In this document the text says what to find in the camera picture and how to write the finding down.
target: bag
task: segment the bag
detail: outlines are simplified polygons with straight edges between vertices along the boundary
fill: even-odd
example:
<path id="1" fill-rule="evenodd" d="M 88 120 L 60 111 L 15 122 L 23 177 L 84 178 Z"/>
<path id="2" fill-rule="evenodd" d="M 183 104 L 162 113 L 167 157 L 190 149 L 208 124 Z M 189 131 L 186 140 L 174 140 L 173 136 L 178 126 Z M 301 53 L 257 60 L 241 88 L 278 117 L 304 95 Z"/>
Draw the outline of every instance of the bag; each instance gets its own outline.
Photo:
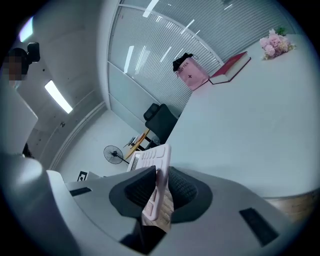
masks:
<path id="1" fill-rule="evenodd" d="M 194 91 L 209 80 L 209 75 L 192 57 L 185 53 L 181 58 L 173 62 L 173 72 L 180 77 L 185 84 Z"/>

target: electric fan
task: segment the electric fan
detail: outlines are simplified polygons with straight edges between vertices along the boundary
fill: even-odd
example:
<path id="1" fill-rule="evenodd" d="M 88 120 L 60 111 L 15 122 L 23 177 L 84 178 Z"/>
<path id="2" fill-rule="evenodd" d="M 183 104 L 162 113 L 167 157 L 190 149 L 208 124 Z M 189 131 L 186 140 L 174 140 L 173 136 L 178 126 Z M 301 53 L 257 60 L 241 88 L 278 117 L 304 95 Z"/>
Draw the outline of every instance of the electric fan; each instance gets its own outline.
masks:
<path id="1" fill-rule="evenodd" d="M 121 150 L 113 145 L 106 146 L 103 150 L 103 154 L 105 159 L 114 165 L 120 164 L 122 161 L 125 161 L 129 164 L 126 160 L 124 160 L 124 155 L 122 154 Z"/>

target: floor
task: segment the floor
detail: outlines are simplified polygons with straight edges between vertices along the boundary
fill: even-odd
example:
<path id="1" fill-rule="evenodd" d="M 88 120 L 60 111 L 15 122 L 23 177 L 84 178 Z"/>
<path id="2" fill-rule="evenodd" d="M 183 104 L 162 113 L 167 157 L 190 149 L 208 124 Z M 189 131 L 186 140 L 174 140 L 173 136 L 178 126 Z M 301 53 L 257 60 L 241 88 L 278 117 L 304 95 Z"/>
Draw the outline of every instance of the floor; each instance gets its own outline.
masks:
<path id="1" fill-rule="evenodd" d="M 318 199 L 320 199 L 319 190 L 293 197 L 265 198 L 266 201 L 286 214 L 293 223 L 305 220 L 317 205 Z M 174 203 L 167 186 L 159 218 L 156 221 L 150 221 L 142 215 L 142 223 L 146 226 L 157 226 L 168 232 L 173 211 Z"/>

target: black slot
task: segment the black slot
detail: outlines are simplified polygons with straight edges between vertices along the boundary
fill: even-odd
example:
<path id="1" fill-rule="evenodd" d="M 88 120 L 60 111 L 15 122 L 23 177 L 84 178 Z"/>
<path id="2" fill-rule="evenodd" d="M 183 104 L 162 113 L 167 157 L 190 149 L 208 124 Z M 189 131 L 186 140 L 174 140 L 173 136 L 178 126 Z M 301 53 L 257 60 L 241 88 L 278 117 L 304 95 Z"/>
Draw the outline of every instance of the black slot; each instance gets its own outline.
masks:
<path id="1" fill-rule="evenodd" d="M 248 208 L 240 210 L 239 213 L 249 225 L 262 247 L 278 237 L 279 234 L 255 209 Z"/>
<path id="2" fill-rule="evenodd" d="M 82 188 L 78 188 L 78 189 L 75 189 L 75 190 L 71 190 L 70 194 L 71 194 L 71 196 L 75 197 L 75 196 L 79 196 L 79 195 L 84 194 L 84 193 L 88 193 L 90 191 L 92 191 L 90 188 L 82 187 Z"/>

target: black chair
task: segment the black chair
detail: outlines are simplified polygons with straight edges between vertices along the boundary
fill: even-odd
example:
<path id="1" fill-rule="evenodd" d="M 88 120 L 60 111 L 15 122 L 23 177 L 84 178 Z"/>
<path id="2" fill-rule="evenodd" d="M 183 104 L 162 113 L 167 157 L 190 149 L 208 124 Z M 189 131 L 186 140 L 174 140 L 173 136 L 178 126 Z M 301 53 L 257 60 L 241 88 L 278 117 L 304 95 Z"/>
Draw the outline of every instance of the black chair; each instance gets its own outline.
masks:
<path id="1" fill-rule="evenodd" d="M 146 120 L 145 126 L 154 132 L 161 144 L 166 143 L 178 121 L 165 104 L 152 104 L 143 117 Z"/>

